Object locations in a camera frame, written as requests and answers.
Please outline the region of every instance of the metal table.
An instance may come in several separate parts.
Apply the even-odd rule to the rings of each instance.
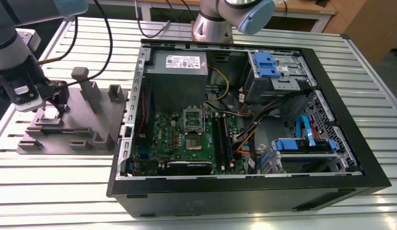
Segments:
[[[134,21],[110,21],[115,34],[114,56],[96,81],[99,87],[120,84],[130,88],[143,37]],[[143,22],[142,27],[153,34],[162,23]],[[102,68],[108,47],[103,20],[80,18],[78,36],[68,57],[44,65],[50,78],[68,80],[75,66],[88,67],[91,74]],[[72,23],[64,22],[43,58],[59,56],[72,37]],[[190,25],[173,24],[158,38],[190,40]],[[315,50],[393,187],[319,211],[135,219],[115,200],[106,197],[111,156],[23,156],[15,152],[34,113],[19,113],[11,106],[0,122],[0,227],[46,227],[47,230],[397,229],[397,100],[354,44],[336,34],[277,30],[263,30],[255,36],[234,31],[234,40],[235,43]]]

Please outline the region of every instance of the gray fixture block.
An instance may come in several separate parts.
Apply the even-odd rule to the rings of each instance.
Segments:
[[[100,111],[94,113],[80,89],[70,88],[70,110],[55,120],[39,109],[18,145],[19,154],[111,155],[119,137],[126,100],[111,102],[108,89],[100,90]]]

